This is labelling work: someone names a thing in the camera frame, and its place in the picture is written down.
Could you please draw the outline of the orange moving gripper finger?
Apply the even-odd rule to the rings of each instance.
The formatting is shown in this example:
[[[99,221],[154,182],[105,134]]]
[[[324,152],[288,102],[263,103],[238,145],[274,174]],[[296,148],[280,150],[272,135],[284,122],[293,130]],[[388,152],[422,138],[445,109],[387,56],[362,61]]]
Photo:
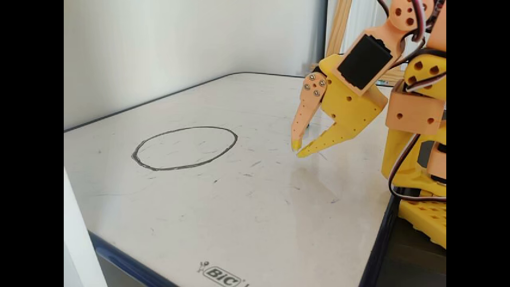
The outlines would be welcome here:
[[[327,77],[323,73],[310,73],[304,78],[299,95],[299,105],[291,125],[291,148],[297,152],[308,124],[320,106],[328,87]]]

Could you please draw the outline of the yellow fixed gripper finger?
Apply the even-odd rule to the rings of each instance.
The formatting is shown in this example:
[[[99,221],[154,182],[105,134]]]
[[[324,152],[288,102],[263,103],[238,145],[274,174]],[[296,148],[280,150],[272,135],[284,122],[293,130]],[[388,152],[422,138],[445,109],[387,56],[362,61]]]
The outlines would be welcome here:
[[[333,124],[307,146],[301,147],[304,131],[311,119],[296,117],[296,152],[298,158],[304,158],[321,152],[323,149],[351,140],[359,134],[359,118],[334,116]]]

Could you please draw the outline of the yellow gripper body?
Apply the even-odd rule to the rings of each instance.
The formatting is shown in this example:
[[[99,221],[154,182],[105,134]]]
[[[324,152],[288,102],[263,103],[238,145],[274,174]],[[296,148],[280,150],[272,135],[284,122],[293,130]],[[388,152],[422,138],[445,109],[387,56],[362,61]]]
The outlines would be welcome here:
[[[318,65],[327,83],[321,109],[333,120],[330,128],[321,134],[323,138],[355,138],[388,104],[388,98],[375,85],[359,96],[341,81],[334,71],[342,58],[333,54]]]

